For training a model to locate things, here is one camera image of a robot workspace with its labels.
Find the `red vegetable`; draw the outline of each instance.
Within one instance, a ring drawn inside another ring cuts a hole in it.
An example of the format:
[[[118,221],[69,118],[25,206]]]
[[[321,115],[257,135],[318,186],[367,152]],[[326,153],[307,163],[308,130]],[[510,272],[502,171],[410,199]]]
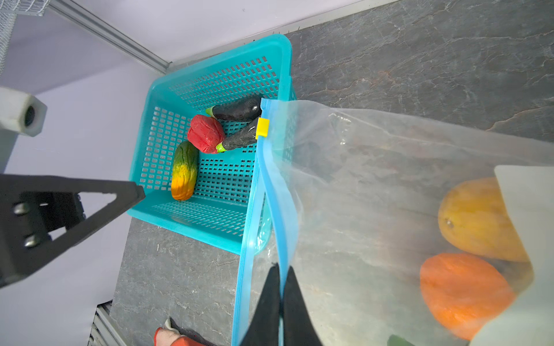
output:
[[[219,121],[198,114],[191,120],[187,139],[204,154],[217,154],[216,145],[223,142],[225,133]]]

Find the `papaya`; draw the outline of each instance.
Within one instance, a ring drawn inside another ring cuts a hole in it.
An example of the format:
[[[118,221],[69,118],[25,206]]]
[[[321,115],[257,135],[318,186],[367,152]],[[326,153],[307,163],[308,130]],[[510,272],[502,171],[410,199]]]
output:
[[[454,187],[444,197],[438,219],[443,237],[460,250],[493,259],[529,262],[494,177]]]
[[[504,277],[471,254],[440,254],[427,259],[419,272],[423,300],[433,317],[465,340],[516,299]]]
[[[187,200],[194,192],[198,175],[199,150],[189,141],[182,141],[173,155],[173,176],[171,196],[176,200]]]

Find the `screw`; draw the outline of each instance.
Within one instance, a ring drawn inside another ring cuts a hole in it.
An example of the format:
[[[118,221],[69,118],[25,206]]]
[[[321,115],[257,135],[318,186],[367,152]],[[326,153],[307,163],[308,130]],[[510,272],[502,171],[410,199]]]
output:
[[[27,203],[18,203],[13,207],[13,213],[15,215],[25,215],[30,211]]]
[[[37,245],[38,245],[38,239],[34,234],[28,236],[25,239],[25,247],[26,248],[34,247],[34,246],[37,246]]]

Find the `gray marble surface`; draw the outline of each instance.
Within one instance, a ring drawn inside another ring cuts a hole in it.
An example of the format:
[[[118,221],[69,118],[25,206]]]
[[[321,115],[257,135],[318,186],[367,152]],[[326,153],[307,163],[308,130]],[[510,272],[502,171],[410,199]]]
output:
[[[400,0],[288,35],[299,99],[554,141],[554,2]],[[134,219],[111,315],[230,344],[238,256]]]

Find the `basket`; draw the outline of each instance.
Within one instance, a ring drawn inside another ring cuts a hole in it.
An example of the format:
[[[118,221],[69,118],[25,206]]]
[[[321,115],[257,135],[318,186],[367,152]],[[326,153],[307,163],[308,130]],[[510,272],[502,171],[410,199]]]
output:
[[[247,218],[264,201],[259,194],[254,198],[256,145],[200,153],[194,194],[186,201],[171,197],[173,152],[187,138],[191,119],[213,105],[251,94],[295,99],[291,60],[289,40],[271,35],[156,80],[148,92],[130,173],[146,198],[129,214],[235,254],[240,254],[244,228],[252,222],[260,228],[261,249],[270,234],[270,222],[264,221],[269,212],[264,208],[259,223]],[[245,125],[222,122],[227,136]]]

